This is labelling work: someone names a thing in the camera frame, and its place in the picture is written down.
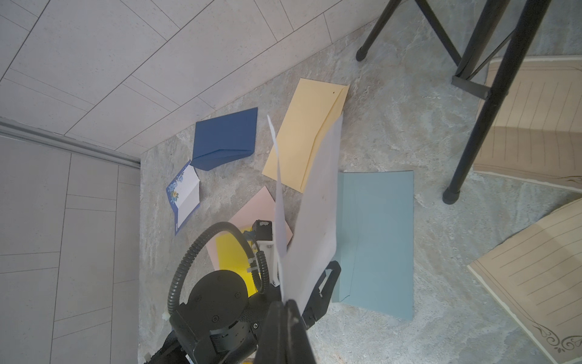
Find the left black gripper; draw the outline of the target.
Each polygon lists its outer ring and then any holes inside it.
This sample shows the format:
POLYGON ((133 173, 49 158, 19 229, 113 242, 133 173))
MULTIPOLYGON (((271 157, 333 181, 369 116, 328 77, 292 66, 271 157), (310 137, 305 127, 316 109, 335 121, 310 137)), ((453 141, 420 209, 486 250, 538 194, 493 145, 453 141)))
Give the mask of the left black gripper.
MULTIPOLYGON (((327 313, 340 273, 340 264, 330 262, 305 310, 299 310, 306 332, 327 313)), ((147 362, 243 363, 248 358, 254 361, 268 310, 279 301, 282 302, 280 291, 274 286, 266 294, 249 297, 243 279, 236 273, 214 271, 199 281, 187 303, 180 304, 171 314, 171 333, 147 362)))

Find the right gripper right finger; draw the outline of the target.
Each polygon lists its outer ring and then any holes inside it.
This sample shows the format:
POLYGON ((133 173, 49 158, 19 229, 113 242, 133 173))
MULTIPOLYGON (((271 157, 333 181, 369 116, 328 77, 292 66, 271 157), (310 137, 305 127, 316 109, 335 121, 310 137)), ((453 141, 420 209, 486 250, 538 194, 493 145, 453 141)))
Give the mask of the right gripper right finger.
POLYGON ((285 360, 288 364, 316 364, 303 317, 295 300, 285 304, 285 360))

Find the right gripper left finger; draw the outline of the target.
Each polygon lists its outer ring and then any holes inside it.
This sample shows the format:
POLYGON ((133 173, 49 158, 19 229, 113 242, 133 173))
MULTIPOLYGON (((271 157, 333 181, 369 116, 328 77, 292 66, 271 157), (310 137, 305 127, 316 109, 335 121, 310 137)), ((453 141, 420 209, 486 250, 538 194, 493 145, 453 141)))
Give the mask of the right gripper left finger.
POLYGON ((280 301, 268 310, 254 363, 286 363, 286 307, 280 301))

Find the yellow envelope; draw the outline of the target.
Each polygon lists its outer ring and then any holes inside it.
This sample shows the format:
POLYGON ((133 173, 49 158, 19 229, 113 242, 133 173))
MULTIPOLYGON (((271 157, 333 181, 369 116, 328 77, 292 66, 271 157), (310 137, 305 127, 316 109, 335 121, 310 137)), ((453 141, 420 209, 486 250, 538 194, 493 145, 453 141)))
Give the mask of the yellow envelope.
POLYGON ((246 284, 248 296, 255 294, 257 289, 252 274, 248 272, 248 257, 235 236, 230 233, 217 236, 216 249, 219 269, 238 274, 246 284))

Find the white blue floral letter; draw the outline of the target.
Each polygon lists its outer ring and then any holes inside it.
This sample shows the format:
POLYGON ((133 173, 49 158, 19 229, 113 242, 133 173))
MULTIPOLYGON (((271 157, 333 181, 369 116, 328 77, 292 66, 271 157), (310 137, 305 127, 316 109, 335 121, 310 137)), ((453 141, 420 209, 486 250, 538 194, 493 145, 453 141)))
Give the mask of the white blue floral letter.
POLYGON ((301 312, 336 253, 337 175, 342 125, 343 116, 339 116, 315 156, 289 246, 285 244, 280 153, 277 142, 274 142, 277 181, 274 242, 280 291, 283 302, 295 301, 301 312))
POLYGON ((166 194, 174 212, 174 233, 178 234, 183 224, 200 205, 200 179, 188 161, 172 182, 166 194))

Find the pink envelope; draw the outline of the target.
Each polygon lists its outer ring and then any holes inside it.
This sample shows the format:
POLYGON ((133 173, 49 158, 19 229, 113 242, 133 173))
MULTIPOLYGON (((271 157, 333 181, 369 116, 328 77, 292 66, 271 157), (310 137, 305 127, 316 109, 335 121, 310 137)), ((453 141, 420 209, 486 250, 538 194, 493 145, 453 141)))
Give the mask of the pink envelope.
MULTIPOLYGON (((256 220, 274 221, 274 209, 275 200, 268 191, 268 188, 263 187, 233 216, 233 218, 229 220, 229 222, 242 229, 244 227, 251 227, 256 220)), ((216 240, 219 236, 221 236, 221 233, 210 239, 206 244, 206 248, 215 270, 220 268, 216 244, 216 240)))

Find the light teal envelope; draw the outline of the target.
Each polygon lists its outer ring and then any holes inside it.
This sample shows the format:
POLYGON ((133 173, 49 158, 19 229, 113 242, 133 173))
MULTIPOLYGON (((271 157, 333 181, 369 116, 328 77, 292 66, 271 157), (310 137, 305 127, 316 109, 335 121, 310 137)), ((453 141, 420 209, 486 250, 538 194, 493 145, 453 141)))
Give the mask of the light teal envelope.
POLYGON ((335 303, 412 320, 414 173, 338 175, 335 303))

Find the navy blue envelope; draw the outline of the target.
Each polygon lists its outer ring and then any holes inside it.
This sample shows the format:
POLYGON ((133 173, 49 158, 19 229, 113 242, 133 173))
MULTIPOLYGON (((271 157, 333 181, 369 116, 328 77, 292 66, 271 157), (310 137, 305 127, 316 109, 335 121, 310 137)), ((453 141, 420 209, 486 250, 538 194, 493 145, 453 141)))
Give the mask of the navy blue envelope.
POLYGON ((256 148, 258 109, 196 123, 191 165, 203 171, 250 157, 256 148))

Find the kraft tan envelope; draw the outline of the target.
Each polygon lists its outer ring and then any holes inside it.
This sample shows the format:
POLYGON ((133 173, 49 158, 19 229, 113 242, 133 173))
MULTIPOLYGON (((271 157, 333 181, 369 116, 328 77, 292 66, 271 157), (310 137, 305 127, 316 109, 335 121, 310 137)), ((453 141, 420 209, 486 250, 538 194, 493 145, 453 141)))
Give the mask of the kraft tan envelope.
POLYGON ((282 184, 302 193, 327 132, 341 116, 348 85, 302 78, 277 134, 262 174, 273 180, 280 167, 282 184))

